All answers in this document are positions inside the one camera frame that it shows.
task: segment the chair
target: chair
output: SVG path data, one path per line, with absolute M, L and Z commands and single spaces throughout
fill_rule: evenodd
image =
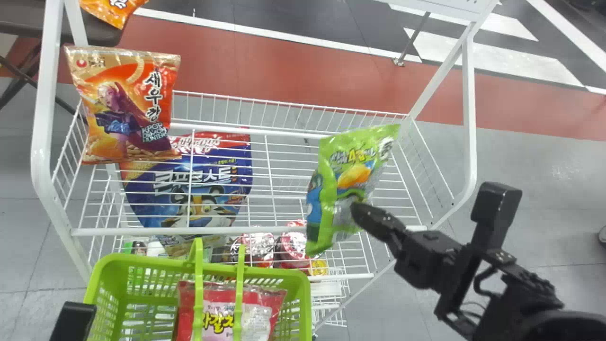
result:
M 0 0 L 0 33 L 33 38 L 42 37 L 42 22 L 44 18 L 44 0 Z M 84 26 L 88 41 L 91 45 L 113 47 L 118 45 L 122 38 L 122 30 L 82 11 Z M 61 44 L 73 43 L 72 32 L 64 13 L 61 29 Z M 0 64 L 16 75 L 4 93 L 0 95 L 0 110 L 21 90 L 26 83 L 33 87 L 38 86 L 33 77 L 38 72 L 40 43 L 37 44 L 17 65 L 10 63 L 4 56 L 0 56 Z M 72 108 L 62 99 L 55 97 L 55 102 L 75 114 Z

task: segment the white wire shopping cart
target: white wire shopping cart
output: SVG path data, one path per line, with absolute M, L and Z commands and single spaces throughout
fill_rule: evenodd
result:
M 473 35 L 497 0 L 391 0 L 391 3 L 470 20 L 461 39 L 419 97 L 409 114 L 282 103 L 251 98 L 175 91 L 171 135 L 196 131 L 251 135 L 253 186 L 238 219 L 229 228 L 143 228 L 130 209 L 114 164 L 82 165 L 87 126 L 75 115 L 56 164 L 50 145 L 59 58 L 59 32 L 65 4 L 76 45 L 87 45 L 76 0 L 47 1 L 42 37 L 39 88 L 32 140 L 32 180 L 66 250 L 85 280 L 92 266 L 127 241 L 156 234 L 225 234 L 288 232 L 292 220 L 305 218 L 305 193 L 316 169 L 318 140 L 359 127 L 401 123 L 400 137 L 372 203 L 386 208 L 410 229 L 438 228 L 473 193 L 476 141 Z M 463 56 L 465 183 L 452 193 L 415 119 L 459 56 Z M 70 220 L 67 211 L 81 212 Z M 328 274 L 312 277 L 315 328 L 345 326 L 342 309 L 394 262 L 385 249 L 373 248 L 366 233 L 337 243 L 322 258 Z M 379 260 L 379 253 L 386 263 Z M 351 292 L 350 280 L 365 280 Z

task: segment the green shopping basket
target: green shopping basket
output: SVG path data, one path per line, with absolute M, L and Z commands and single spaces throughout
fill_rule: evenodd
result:
M 203 281 L 236 283 L 234 340 L 240 340 L 244 283 L 288 290 L 274 328 L 273 340 L 311 341 L 311 293 L 301 271 L 202 262 L 202 240 L 196 238 L 188 260 L 110 254 L 93 269 L 84 303 L 97 307 L 88 340 L 170 340 L 177 315 L 177 283 L 196 282 L 193 332 L 201 340 Z

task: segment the cart frame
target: cart frame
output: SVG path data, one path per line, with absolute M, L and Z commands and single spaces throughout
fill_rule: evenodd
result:
M 465 183 L 461 193 L 457 195 L 451 195 L 451 205 L 448 205 L 445 212 L 440 215 L 436 215 L 437 220 L 432 222 L 431 226 L 420 224 L 415 226 L 416 229 L 436 229 L 439 228 L 455 211 L 471 197 L 477 180 L 477 151 L 476 151 L 476 106 L 475 106 L 475 90 L 474 90 L 474 66 L 473 66 L 473 37 L 480 29 L 481 24 L 484 22 L 486 17 L 492 12 L 493 8 L 497 4 L 498 0 L 477 0 L 477 1 L 466 1 L 466 0 L 380 0 L 382 2 L 389 2 L 392 4 L 404 5 L 407 7 L 413 7 L 418 10 L 425 10 L 427 12 L 440 13 L 443 15 L 454 16 L 456 18 L 462 18 L 470 20 L 471 23 L 464 30 L 463 35 L 459 38 L 453 50 L 447 56 L 446 60 L 438 68 L 430 82 L 427 84 L 425 90 L 421 93 L 417 102 L 412 107 L 410 113 L 406 115 L 411 122 L 408 126 L 412 130 L 419 132 L 416 127 L 415 120 L 421 113 L 425 105 L 428 103 L 431 96 L 435 93 L 440 83 L 446 77 L 448 71 L 454 66 L 457 59 L 462 55 L 462 73 L 463 73 L 463 113 L 464 113 L 464 128 L 465 128 L 465 141 L 464 141 L 464 165 L 465 165 Z M 32 149 L 31 149 L 31 170 L 32 170 L 32 182 L 34 189 L 40 198 L 43 207 L 47 211 L 53 226 L 63 245 L 65 246 L 69 256 L 74 261 L 79 273 L 85 280 L 88 280 L 88 276 L 91 273 L 92 267 L 86 260 L 89 258 L 85 249 L 80 244 L 78 237 L 86 235 L 89 232 L 82 232 L 80 229 L 75 228 L 71 225 L 70 219 L 65 211 L 65 205 L 61 201 L 61 196 L 57 189 L 53 185 L 54 176 L 51 170 L 51 156 L 50 147 L 53 133 L 53 119 L 55 114 L 54 98 L 56 94 L 56 82 L 58 74 L 58 62 L 60 52 L 60 32 L 63 18 L 63 8 L 67 12 L 70 28 L 73 32 L 74 42 L 77 46 L 87 46 L 88 41 L 85 34 L 84 23 L 82 20 L 81 10 L 77 0 L 48 0 L 45 5 L 44 13 L 44 26 L 42 33 L 42 49 L 41 49 L 41 65 L 39 69 L 39 86 L 36 94 L 36 105 L 35 105 L 35 116 L 32 134 Z M 78 119 L 75 117 L 72 125 L 76 123 Z M 180 124 L 182 128 L 187 127 L 187 123 Z M 194 124 L 195 129 L 212 128 L 217 131 L 234 131 L 234 127 L 219 127 L 216 126 L 204 126 L 201 124 Z M 271 133 L 278 133 L 277 130 L 270 130 Z M 267 133 L 267 130 L 260 129 L 246 129 L 247 133 Z M 289 135 L 297 135 L 300 137 L 309 138 L 321 138 L 323 134 L 319 133 L 303 133 L 303 132 L 290 132 Z M 422 144 L 425 148 L 427 144 L 423 140 L 422 135 L 419 132 Z M 429 156 L 435 163 L 435 159 L 431 152 Z M 107 165 L 106 170 L 108 173 L 116 173 L 116 166 L 114 164 Z M 439 171 L 439 175 L 444 180 L 444 176 Z M 111 184 L 112 191 L 119 192 L 120 188 L 118 182 Z M 155 231 L 148 231 L 148 234 L 157 233 Z M 330 312 L 322 315 L 322 319 L 318 321 L 315 328 L 319 328 L 325 323 L 330 323 L 336 315 L 340 314 L 342 309 L 345 308 L 352 300 L 354 300 L 359 293 L 365 288 L 370 286 L 378 277 L 384 272 L 388 271 L 395 262 L 390 262 L 387 266 L 382 269 L 377 269 L 370 276 L 351 275 L 349 278 L 370 278 L 361 290 L 356 293 L 348 293 L 347 299 L 344 302 L 339 303 L 338 308 L 332 307 Z

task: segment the white floor marking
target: white floor marking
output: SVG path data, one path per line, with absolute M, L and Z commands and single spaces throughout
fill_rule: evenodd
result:
M 594 93 L 601 93 L 602 95 L 606 95 L 606 89 L 602 89 L 599 87 L 593 87 L 593 86 L 585 86 L 587 88 L 587 90 L 594 92 Z
M 596 43 L 591 41 L 570 21 L 566 20 L 558 11 L 547 4 L 544 0 L 527 0 L 539 13 L 558 28 L 570 41 L 606 72 L 606 52 L 600 49 Z
M 391 5 L 391 4 L 390 4 L 390 7 L 393 10 L 400 11 L 400 12 L 406 12 L 406 13 L 410 13 L 410 14 L 414 14 L 414 15 L 418 15 L 418 16 L 425 15 L 424 11 L 415 10 L 415 9 L 409 8 L 409 7 L 404 7 L 404 6 L 400 6 L 400 5 Z M 437 14 L 437 13 L 432 13 L 429 17 L 432 19 L 436 19 L 436 20 L 452 22 L 454 24 L 469 25 L 468 20 L 452 18 L 451 16 L 445 16 L 445 15 L 441 15 L 441 14 Z M 524 25 L 522 25 L 522 23 L 519 20 L 517 20 L 516 18 L 510 18 L 508 16 L 504 16 L 504 15 L 500 15 L 500 14 L 496 14 L 496 13 L 489 14 L 489 16 L 486 18 L 486 21 L 484 21 L 484 23 L 482 24 L 481 29 L 486 30 L 486 31 L 500 33 L 503 35 L 515 36 L 518 38 L 538 41 L 538 39 L 536 39 L 536 37 L 534 37 L 533 34 L 530 33 L 530 31 L 526 27 L 524 27 Z
M 413 30 L 404 29 L 408 36 Z M 421 32 L 415 41 L 421 59 L 443 62 L 457 39 Z M 478 69 L 526 78 L 540 79 L 573 86 L 583 86 L 574 75 L 555 58 L 533 55 L 502 47 L 474 44 L 475 66 Z
M 292 35 L 290 33 L 277 32 L 277 31 L 272 31 L 272 30 L 257 29 L 256 27 L 234 25 L 234 24 L 229 24 L 227 22 L 222 22 L 222 21 L 194 18 L 192 16 L 150 10 L 147 8 L 139 8 L 139 9 L 137 9 L 137 11 L 135 11 L 135 14 L 139 15 L 139 16 L 146 16 L 148 18 L 163 19 L 163 20 L 175 21 L 175 22 L 183 22 L 185 24 L 211 27 L 214 29 L 246 33 L 249 35 L 264 36 L 264 37 L 268 37 L 268 38 L 275 38 L 275 39 L 281 39 L 281 40 L 286 40 L 286 41 L 300 42 L 300 43 L 308 44 L 308 45 L 322 46 L 322 47 L 328 47 L 331 49 L 358 52 L 358 53 L 364 53 L 364 54 L 368 54 L 368 55 L 384 56 L 384 57 L 390 57 L 390 58 L 397 57 L 400 55 L 400 52 L 392 52 L 392 51 L 372 49 L 372 48 L 369 49 L 366 46 L 345 44 L 342 42 L 334 42 L 334 41 L 310 38 L 310 37 L 300 36 L 300 35 Z M 421 59 L 417 56 L 407 55 L 404 59 L 407 61 L 412 61 L 412 62 L 419 62 L 419 63 L 422 62 Z

